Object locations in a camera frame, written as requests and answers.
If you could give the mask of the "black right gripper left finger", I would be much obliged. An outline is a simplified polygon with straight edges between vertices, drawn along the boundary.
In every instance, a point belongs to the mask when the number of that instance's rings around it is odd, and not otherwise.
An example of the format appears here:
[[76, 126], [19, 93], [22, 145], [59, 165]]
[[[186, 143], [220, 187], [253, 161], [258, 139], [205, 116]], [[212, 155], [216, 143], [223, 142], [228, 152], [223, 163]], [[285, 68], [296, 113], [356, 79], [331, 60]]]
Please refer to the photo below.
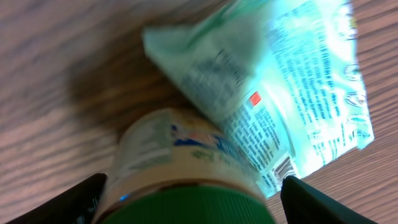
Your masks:
[[86, 224], [91, 223], [101, 198], [107, 175], [97, 173], [41, 206], [6, 224]]

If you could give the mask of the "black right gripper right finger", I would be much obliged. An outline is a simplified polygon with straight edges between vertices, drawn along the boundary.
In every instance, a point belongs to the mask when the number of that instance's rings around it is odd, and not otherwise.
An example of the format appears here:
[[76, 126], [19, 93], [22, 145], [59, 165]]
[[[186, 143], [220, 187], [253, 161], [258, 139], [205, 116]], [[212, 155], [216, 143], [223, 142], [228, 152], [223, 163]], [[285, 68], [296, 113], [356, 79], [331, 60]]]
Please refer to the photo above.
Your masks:
[[377, 224], [292, 175], [280, 199], [288, 224]]

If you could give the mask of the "green lid jar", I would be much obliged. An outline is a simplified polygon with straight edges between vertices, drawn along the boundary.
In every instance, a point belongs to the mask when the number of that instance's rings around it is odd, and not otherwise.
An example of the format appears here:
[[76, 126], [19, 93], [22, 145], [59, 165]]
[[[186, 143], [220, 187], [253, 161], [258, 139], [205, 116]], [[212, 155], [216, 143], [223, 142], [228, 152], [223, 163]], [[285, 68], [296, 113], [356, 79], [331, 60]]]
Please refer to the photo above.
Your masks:
[[273, 223], [265, 183], [197, 113], [151, 112], [123, 134], [94, 223]]

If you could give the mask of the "teal tissue packet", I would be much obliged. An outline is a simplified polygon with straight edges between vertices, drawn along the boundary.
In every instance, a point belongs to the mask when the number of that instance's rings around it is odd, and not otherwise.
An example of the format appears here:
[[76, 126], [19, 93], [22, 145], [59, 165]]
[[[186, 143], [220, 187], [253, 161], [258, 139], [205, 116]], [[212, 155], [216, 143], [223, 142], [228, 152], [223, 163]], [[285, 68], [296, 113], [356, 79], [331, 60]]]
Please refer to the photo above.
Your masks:
[[347, 0], [235, 1], [192, 26], [147, 27], [146, 55], [276, 194], [374, 140]]

